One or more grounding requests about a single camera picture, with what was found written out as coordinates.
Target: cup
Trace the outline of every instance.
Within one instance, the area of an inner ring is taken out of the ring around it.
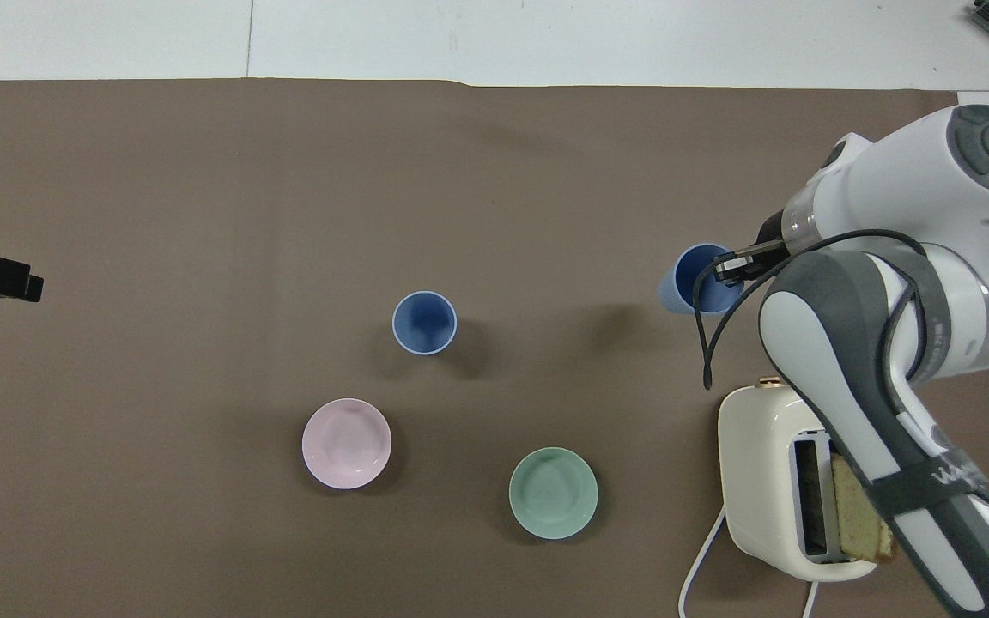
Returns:
[[[456,336],[456,310],[442,294],[407,294],[391,315],[391,332],[405,351],[430,356],[448,348]]]
[[[691,316],[694,312],[694,282],[704,267],[717,255],[729,253],[730,249],[715,243],[699,243],[682,251],[682,256],[666,271],[663,281],[658,283],[658,300],[667,310]],[[700,310],[706,316],[718,316],[735,304],[743,293],[743,285],[721,284],[710,273],[704,277],[700,292]]]

